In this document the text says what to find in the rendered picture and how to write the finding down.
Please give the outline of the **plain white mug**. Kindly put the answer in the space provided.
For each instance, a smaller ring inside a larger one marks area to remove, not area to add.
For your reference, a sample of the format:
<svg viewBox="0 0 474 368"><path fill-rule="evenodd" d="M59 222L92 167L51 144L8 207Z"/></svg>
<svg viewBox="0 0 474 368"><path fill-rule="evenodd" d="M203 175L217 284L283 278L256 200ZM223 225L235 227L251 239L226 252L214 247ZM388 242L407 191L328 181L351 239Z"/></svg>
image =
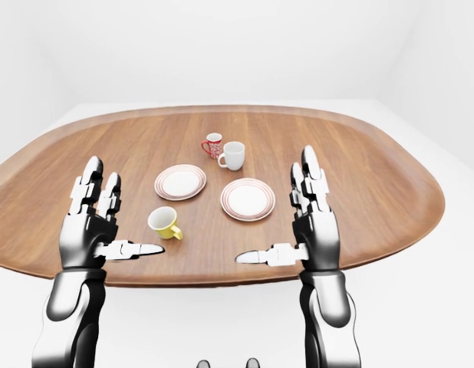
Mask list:
<svg viewBox="0 0 474 368"><path fill-rule="evenodd" d="M227 142L223 151L217 159L221 168L238 171L242 168L245 160L245 145L239 141Z"/></svg>

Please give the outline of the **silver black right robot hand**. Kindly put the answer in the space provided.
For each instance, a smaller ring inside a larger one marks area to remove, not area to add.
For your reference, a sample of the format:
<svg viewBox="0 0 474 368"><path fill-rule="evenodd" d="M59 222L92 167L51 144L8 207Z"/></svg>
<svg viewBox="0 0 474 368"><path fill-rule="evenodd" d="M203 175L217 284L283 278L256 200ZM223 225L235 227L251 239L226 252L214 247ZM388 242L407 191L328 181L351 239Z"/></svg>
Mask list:
<svg viewBox="0 0 474 368"><path fill-rule="evenodd" d="M325 171L312 146L305 146L301 162L292 164L290 178L289 197L295 208L292 229L296 244L275 243L267 250L241 253L235 261L270 267L292 266L301 261L307 271L337 270L341 247L337 219L328 204Z"/></svg>

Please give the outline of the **red patterned mug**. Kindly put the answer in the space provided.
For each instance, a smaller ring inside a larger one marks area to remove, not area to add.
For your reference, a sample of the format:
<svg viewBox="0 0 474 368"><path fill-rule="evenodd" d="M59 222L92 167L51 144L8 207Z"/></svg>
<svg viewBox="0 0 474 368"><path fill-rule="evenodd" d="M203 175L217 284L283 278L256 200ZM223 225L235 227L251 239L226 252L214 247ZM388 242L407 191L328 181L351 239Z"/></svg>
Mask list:
<svg viewBox="0 0 474 368"><path fill-rule="evenodd" d="M212 159L217 159L222 152L222 135L209 133L201 143L201 147Z"/></svg>

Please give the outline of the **yellow and white mug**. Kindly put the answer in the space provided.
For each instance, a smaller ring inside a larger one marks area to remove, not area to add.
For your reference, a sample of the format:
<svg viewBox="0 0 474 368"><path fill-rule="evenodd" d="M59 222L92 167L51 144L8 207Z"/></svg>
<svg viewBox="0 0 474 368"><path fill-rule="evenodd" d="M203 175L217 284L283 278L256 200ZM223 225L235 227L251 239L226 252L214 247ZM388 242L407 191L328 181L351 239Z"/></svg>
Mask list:
<svg viewBox="0 0 474 368"><path fill-rule="evenodd" d="M161 239L183 239L183 232L177 225L177 212L173 207L162 206L153 210L147 224Z"/></svg>

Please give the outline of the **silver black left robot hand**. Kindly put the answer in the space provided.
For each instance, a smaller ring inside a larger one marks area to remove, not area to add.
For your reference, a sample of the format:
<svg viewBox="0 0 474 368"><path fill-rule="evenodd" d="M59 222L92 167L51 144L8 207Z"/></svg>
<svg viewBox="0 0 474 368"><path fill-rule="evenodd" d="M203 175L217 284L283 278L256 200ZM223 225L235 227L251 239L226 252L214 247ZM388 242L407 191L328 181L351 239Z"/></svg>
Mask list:
<svg viewBox="0 0 474 368"><path fill-rule="evenodd" d="M104 188L104 166L92 156L83 174L75 179L71 206L65 216L59 251L62 268L102 268L106 261L125 261L161 254L164 247L116 239L116 214L121 205L121 178L112 172Z"/></svg>

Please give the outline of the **white plate with red rings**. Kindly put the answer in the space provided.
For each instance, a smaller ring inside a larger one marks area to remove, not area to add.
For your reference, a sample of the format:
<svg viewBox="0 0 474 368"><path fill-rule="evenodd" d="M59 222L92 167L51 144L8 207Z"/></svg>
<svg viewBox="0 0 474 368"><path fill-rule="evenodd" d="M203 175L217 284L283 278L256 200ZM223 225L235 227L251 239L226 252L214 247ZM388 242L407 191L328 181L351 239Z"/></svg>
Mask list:
<svg viewBox="0 0 474 368"><path fill-rule="evenodd" d="M198 195L206 186L206 180L206 174L198 166L178 164L157 176L154 190L163 199L182 201Z"/></svg>
<svg viewBox="0 0 474 368"><path fill-rule="evenodd" d="M255 222L271 214L276 198L269 185L253 178L237 179L225 186L220 204L224 212L239 221Z"/></svg>

